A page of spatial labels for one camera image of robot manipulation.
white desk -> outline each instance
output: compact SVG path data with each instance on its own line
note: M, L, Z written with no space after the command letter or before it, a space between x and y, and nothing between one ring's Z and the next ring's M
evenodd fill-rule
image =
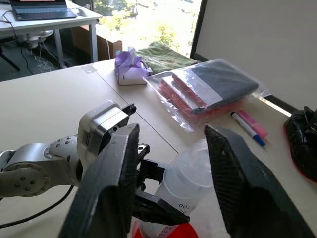
M66 3L68 8L80 7L70 1L66 1ZM1 20L5 20L2 17L2 15L6 11L9 11L9 10L12 10L10 5L0 4L0 19ZM98 61L96 24L97 24L97 19L101 18L102 16L98 13L95 13L85 8L84 8L84 11L87 14L86 17L77 16L76 18L56 19L56 20L16 21L12 12L8 12L5 16L8 18L9 21L12 22L12 25L17 35L26 34L30 32L54 30L59 65L61 68L64 68L65 62L64 62L63 50L62 50L60 34L59 34L59 30L63 28L89 25L91 61L92 62ZM1 37L14 36L14 32L10 24L0 22L0 36Z
M120 105L136 104L137 113L131 116L130 122L140 124L140 142L150 144L151 152L147 158L168 163L191 142L203 138L200 132L187 134L180 128L147 85L118 86L113 65L114 60L107 60L0 83L0 151L75 134L81 116L109 99ZM269 132L265 148L260 147L230 116L212 121L212 124L229 127L243 136L253 153L274 172L317 235L317 185L294 168L282 130L287 116L261 101L246 106L245 110ZM154 182L146 184L149 192L157 188ZM67 186L59 186L37 197L3 199L0 214L6 215L0 216L0 224L43 210L59 200L67 189ZM73 195L31 222L1 229L0 237L56 237ZM203 200L191 217L200 238L229 237L215 192ZM202 222L204 219L208 220L207 226Z

laptop keyboard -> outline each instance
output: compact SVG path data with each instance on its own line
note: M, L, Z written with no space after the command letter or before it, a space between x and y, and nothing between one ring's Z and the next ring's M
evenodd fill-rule
M70 9L66 7L47 7L47 8L16 8L17 14L28 13L53 13L53 12L68 12Z

pink highlighter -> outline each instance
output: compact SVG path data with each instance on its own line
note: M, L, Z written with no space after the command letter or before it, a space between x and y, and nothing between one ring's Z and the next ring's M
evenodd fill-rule
M241 119L248 124L249 127L252 128L261 138L265 138L268 135L268 132L260 126L252 117L249 116L244 110L238 110L236 112Z

white wall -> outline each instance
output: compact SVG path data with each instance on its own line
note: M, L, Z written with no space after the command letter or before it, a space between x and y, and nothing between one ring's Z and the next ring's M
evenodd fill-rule
M230 61L294 107L317 107L317 0L208 0L196 53Z

mouse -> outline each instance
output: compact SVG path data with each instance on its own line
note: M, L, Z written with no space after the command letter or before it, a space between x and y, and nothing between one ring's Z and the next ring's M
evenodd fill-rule
M77 13L78 16L87 16L87 14L85 13L85 11L81 8L78 9L78 13Z

